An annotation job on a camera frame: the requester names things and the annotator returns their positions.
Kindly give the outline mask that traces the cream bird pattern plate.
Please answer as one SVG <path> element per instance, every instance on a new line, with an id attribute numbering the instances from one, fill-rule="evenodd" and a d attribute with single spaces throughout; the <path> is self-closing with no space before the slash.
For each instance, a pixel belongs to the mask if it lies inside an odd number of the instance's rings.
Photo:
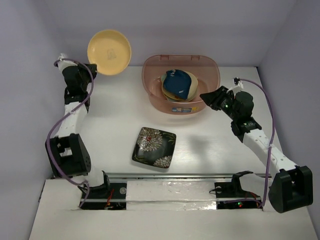
<path id="1" fill-rule="evenodd" d="M 161 78 L 160 78 L 161 82 L 162 82 L 161 90 L 162 90 L 163 95 L 167 98 L 168 101 L 171 101 L 171 102 L 190 102 L 191 100 L 193 100 L 196 97 L 197 89 L 198 89 L 198 79 L 196 78 L 196 76 L 194 74 L 192 74 L 188 71 L 185 71 L 185 73 L 187 73 L 191 78 L 191 85 L 189 88 L 189 93 L 188 93 L 187 99 L 182 99 L 180 97 L 177 97 L 173 93 L 170 93 L 167 90 L 165 90 L 164 80 L 166 78 L 166 74 L 163 74 L 161 76 Z"/>

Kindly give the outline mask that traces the yellow round plastic plate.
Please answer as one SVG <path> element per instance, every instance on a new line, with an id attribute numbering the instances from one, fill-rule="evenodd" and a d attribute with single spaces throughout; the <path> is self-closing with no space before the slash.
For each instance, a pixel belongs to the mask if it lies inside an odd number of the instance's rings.
<path id="1" fill-rule="evenodd" d="M 97 65 L 98 73 L 114 76 L 123 72 L 129 65 L 132 48 L 121 32 L 105 29 L 97 32 L 87 46 L 87 58 Z"/>

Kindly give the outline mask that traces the dark blue leaf plate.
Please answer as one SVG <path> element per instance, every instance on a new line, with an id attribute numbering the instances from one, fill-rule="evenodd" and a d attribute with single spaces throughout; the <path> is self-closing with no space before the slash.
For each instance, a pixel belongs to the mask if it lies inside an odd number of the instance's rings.
<path id="1" fill-rule="evenodd" d="M 180 69 L 168 70 L 163 81 L 164 89 L 179 99 L 186 100 L 189 96 L 192 79 L 188 73 Z"/>

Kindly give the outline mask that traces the black floral square plate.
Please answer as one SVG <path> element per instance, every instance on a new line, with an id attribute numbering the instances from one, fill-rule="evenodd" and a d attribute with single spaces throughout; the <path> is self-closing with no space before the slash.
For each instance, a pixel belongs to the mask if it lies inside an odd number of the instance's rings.
<path id="1" fill-rule="evenodd" d="M 144 165 L 168 169 L 171 165 L 177 135 L 150 127 L 142 127 L 132 153 L 132 160 Z"/>

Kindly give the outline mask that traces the white divided round plate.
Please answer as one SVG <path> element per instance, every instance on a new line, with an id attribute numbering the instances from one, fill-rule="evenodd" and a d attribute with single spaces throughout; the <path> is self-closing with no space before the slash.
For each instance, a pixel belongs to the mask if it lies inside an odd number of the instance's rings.
<path id="1" fill-rule="evenodd" d="M 198 80 L 196 82 L 192 82 L 191 83 L 191 86 L 190 86 L 191 93 L 188 95 L 187 99 L 194 99 L 196 97 L 196 95 L 198 93 L 198 86 L 199 86 L 199 81 Z M 179 98 L 179 97 L 173 95 L 172 93 L 168 92 L 167 90 L 165 90 L 164 84 L 162 84 L 161 90 L 162 90 L 162 93 L 163 93 L 165 98 L 169 97 L 169 98 L 176 99 L 176 100 L 183 100 L 182 98 Z"/>

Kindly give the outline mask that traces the light green rectangular plate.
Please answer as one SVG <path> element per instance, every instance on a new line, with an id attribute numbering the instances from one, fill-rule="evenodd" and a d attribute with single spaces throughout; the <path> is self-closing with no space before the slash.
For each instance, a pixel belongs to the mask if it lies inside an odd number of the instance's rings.
<path id="1" fill-rule="evenodd" d="M 187 103 L 187 102 L 190 102 L 193 100 L 193 98 L 190 98 L 190 99 L 185 99 L 185 100 L 181 100 L 181 99 L 174 99 L 174 98 L 170 98 L 170 97 L 166 97 L 166 99 L 169 101 L 169 102 L 173 102 L 173 103 Z"/>

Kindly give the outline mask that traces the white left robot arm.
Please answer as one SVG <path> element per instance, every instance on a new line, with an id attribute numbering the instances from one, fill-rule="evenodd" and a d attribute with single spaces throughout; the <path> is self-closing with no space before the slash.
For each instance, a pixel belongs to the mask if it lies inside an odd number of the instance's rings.
<path id="1" fill-rule="evenodd" d="M 106 173 L 103 174 L 103 180 L 97 181 L 94 186 L 90 186 L 88 180 L 74 180 L 77 176 L 88 176 L 92 169 L 91 158 L 80 130 L 89 113 L 93 83 L 98 73 L 97 65 L 80 63 L 62 53 L 54 66 L 62 74 L 66 87 L 63 94 L 64 115 L 54 124 L 45 140 L 53 176 L 77 186 L 84 200 L 94 195 L 104 198 L 111 193 Z"/>

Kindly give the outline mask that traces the pink translucent plastic bin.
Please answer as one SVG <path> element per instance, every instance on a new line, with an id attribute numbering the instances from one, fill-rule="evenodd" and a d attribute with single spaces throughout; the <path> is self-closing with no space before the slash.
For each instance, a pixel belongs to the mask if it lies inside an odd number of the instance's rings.
<path id="1" fill-rule="evenodd" d="M 198 92 L 192 101 L 170 102 L 163 95 L 161 76 L 173 69 L 190 72 L 198 79 Z M 204 55 L 151 56 L 143 64 L 141 77 L 152 106 L 172 115 L 188 115 L 202 111 L 207 105 L 200 98 L 200 94 L 213 92 L 220 87 L 218 65 Z"/>

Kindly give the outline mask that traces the aluminium rail frame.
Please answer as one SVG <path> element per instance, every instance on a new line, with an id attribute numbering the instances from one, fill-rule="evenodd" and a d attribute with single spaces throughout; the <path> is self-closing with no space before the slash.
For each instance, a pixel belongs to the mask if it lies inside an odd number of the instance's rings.
<path id="1" fill-rule="evenodd" d="M 176 134 L 169 168 L 132 160 L 142 127 Z M 142 83 L 142 68 L 130 66 L 114 76 L 94 81 L 88 115 L 80 136 L 88 150 L 92 173 L 136 176 L 226 176 L 242 171 L 265 173 L 258 157 L 231 130 L 222 111 L 205 107 L 197 113 L 173 115 L 154 108 Z"/>

